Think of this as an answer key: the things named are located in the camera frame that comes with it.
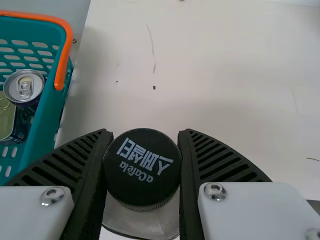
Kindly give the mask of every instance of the scuff mark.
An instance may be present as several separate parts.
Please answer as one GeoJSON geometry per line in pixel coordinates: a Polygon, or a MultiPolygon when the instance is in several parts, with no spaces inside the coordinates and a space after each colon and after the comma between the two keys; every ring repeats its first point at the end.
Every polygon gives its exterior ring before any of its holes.
{"type": "Polygon", "coordinates": [[[153,65],[153,74],[155,74],[156,71],[156,58],[155,58],[155,46],[154,46],[154,41],[152,39],[152,34],[151,31],[149,29],[149,26],[147,23],[145,23],[146,29],[148,29],[149,32],[149,36],[150,36],[150,41],[151,41],[151,47],[152,47],[152,56],[153,56],[153,61],[154,61],[154,65],[153,65]]]}
{"type": "Polygon", "coordinates": [[[310,160],[314,160],[314,161],[318,161],[318,162],[320,162],[320,160],[315,159],[315,158],[311,158],[311,157],[307,157],[306,159],[310,159],[310,160]]]}

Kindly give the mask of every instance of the ridged rubber pad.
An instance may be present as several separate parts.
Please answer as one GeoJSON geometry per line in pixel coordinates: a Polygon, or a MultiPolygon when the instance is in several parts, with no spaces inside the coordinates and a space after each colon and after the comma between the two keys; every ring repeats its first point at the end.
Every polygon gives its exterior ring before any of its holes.
{"type": "Polygon", "coordinates": [[[6,186],[66,186],[74,209],[60,240],[98,240],[107,195],[103,155],[112,132],[94,131],[43,156],[6,186]]]}
{"type": "Polygon", "coordinates": [[[182,154],[180,183],[180,239],[205,240],[198,210],[199,187],[207,182],[271,182],[240,153],[201,132],[178,134],[182,154]]]}

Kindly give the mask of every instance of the screw head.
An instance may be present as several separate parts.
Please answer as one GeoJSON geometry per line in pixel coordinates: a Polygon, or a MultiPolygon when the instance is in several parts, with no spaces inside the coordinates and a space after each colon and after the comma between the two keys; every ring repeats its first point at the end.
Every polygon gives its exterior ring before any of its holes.
{"type": "Polygon", "coordinates": [[[320,229],[310,228],[305,232],[306,240],[320,240],[320,229]]]}
{"type": "Polygon", "coordinates": [[[204,194],[207,198],[222,201],[227,197],[226,189],[219,183],[209,182],[204,186],[204,194]]]}
{"type": "Polygon", "coordinates": [[[41,194],[39,201],[42,206],[50,206],[60,202],[65,194],[66,192],[62,187],[50,187],[41,194]]]}

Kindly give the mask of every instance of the basket hole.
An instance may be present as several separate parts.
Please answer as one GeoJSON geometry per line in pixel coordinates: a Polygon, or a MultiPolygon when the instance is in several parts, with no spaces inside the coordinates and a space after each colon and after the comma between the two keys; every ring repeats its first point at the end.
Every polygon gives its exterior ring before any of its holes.
{"type": "Polygon", "coordinates": [[[40,50],[38,50],[37,52],[38,52],[38,54],[40,54],[40,55],[52,56],[52,53],[49,52],[49,51],[40,51],[40,50]]]}
{"type": "Polygon", "coordinates": [[[45,63],[49,63],[49,64],[52,64],[54,62],[53,59],[49,59],[49,58],[42,58],[42,60],[45,62],[45,63]]]}
{"type": "Polygon", "coordinates": [[[11,169],[12,167],[11,166],[8,166],[4,172],[4,176],[7,178],[10,176],[10,173],[11,173],[11,169]]]}
{"type": "Polygon", "coordinates": [[[28,46],[28,43],[26,41],[12,40],[11,42],[15,45],[28,46]]]}
{"type": "Polygon", "coordinates": [[[5,158],[5,157],[7,156],[8,149],[9,149],[9,148],[8,148],[7,146],[5,146],[5,147],[3,148],[2,153],[1,153],[1,156],[2,156],[3,158],[5,158]]]}
{"type": "Polygon", "coordinates": [[[32,51],[31,49],[25,49],[25,48],[18,48],[18,51],[22,54],[33,54],[34,51],[32,51]]]}
{"type": "Polygon", "coordinates": [[[23,58],[27,61],[39,62],[39,59],[34,56],[24,56],[23,58]]]}
{"type": "Polygon", "coordinates": [[[32,45],[38,48],[48,48],[48,45],[43,43],[43,42],[37,42],[37,41],[33,41],[32,45]]]}
{"type": "Polygon", "coordinates": [[[42,75],[47,75],[46,71],[38,71],[38,73],[41,73],[42,75]]]}
{"type": "Polygon", "coordinates": [[[8,68],[0,68],[0,73],[12,73],[12,70],[8,68]]]}
{"type": "Polygon", "coordinates": [[[18,148],[15,146],[14,148],[12,148],[12,151],[11,151],[11,157],[12,158],[15,158],[16,155],[17,155],[17,151],[18,151],[18,148]]]}
{"type": "Polygon", "coordinates": [[[14,50],[10,47],[0,47],[0,52],[13,53],[14,50]]]}
{"type": "Polygon", "coordinates": [[[29,63],[29,66],[36,69],[43,69],[44,67],[40,64],[29,63]]]}
{"type": "Polygon", "coordinates": [[[20,60],[20,57],[15,55],[4,55],[4,57],[9,60],[20,60]]]}
{"type": "Polygon", "coordinates": [[[10,62],[10,64],[14,67],[25,67],[26,65],[22,62],[10,62]]]}

